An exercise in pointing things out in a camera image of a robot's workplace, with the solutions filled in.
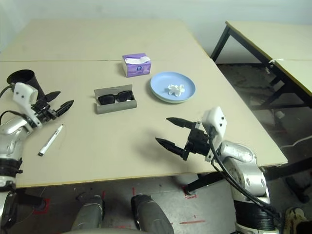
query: white wall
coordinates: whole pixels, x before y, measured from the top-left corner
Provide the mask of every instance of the white wall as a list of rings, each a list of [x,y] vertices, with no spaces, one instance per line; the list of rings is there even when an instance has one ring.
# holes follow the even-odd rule
[[[0,0],[0,51],[26,24],[13,1]]]
[[[33,18],[181,19],[189,26],[208,54],[211,54],[215,47],[226,20],[312,23],[312,0],[10,0],[10,2],[15,5],[24,24]],[[231,39],[218,61],[256,60]]]

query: shoe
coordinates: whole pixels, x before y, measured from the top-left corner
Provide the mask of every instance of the shoe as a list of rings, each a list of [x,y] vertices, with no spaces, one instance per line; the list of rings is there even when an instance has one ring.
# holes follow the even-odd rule
[[[304,212],[300,208],[291,207],[285,212],[285,223],[283,234],[297,234],[297,225],[301,222],[308,221]]]

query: beige tabletop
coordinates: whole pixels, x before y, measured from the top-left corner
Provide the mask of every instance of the beige tabletop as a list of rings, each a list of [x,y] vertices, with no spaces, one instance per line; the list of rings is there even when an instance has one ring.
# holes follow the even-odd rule
[[[139,52],[151,57],[152,71],[126,78],[120,57]],[[213,168],[203,156],[191,154],[185,162],[160,146],[155,137],[184,147],[189,131],[166,118],[201,120],[204,112],[215,106],[221,106],[228,121],[226,139],[248,145],[260,166],[287,162],[179,21],[38,20],[26,27],[1,58],[0,87],[6,85],[12,72],[31,69],[45,93],[61,91],[51,102],[53,108],[75,100],[66,114],[36,129],[26,140],[21,166],[24,172],[17,175],[18,187],[211,172]],[[191,78],[196,85],[194,97],[176,105],[157,99],[150,79],[163,71]],[[126,84],[133,85],[137,108],[97,115],[93,90]],[[0,103],[0,111],[18,110],[10,92]],[[7,114],[3,121],[11,117]],[[38,156],[61,124],[64,128],[58,138],[43,157]]]
[[[161,19],[38,19],[2,52],[1,61],[153,60],[206,58],[186,26]]]
[[[226,24],[247,40],[312,96],[312,25],[271,22],[227,21]]]
[[[261,124],[210,59],[179,62],[153,61],[150,75],[126,78],[117,61],[91,62],[6,62],[0,63],[0,87],[19,69],[36,73],[43,90],[60,90],[51,104],[58,108],[74,99],[72,108],[25,142],[24,173],[18,187],[102,181],[120,178],[165,176],[213,171],[200,155],[187,162],[162,148],[155,137],[184,147],[189,131],[166,121],[167,117],[200,120],[204,111],[221,106],[228,121],[225,138],[248,145],[258,156],[258,164],[287,162]],[[162,71],[180,72],[196,84],[196,94],[181,104],[158,100],[150,90],[152,75]],[[133,84],[137,108],[97,115],[94,89]],[[1,110],[17,110],[12,94],[1,98]],[[64,124],[59,137],[43,157],[38,151],[49,136]]]

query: purple tissue box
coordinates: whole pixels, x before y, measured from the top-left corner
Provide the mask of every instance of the purple tissue box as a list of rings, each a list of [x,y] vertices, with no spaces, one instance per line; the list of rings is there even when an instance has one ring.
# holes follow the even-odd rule
[[[126,77],[135,77],[141,75],[147,75],[151,72],[151,61],[147,61],[142,64],[128,64],[126,63],[126,58],[131,59],[140,59],[143,56],[147,56],[145,53],[141,54],[132,54],[132,55],[123,55],[123,69],[126,73]]]

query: black cup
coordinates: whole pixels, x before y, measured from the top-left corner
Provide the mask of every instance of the black cup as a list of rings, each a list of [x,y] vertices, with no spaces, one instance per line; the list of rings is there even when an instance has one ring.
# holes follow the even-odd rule
[[[9,75],[6,81],[8,82],[8,84],[12,84],[12,83],[16,84],[18,82],[29,84],[38,90],[37,99],[41,99],[45,97],[45,94],[36,79],[35,73],[32,70],[25,69],[25,70],[19,70],[17,72],[14,72],[11,75]]]

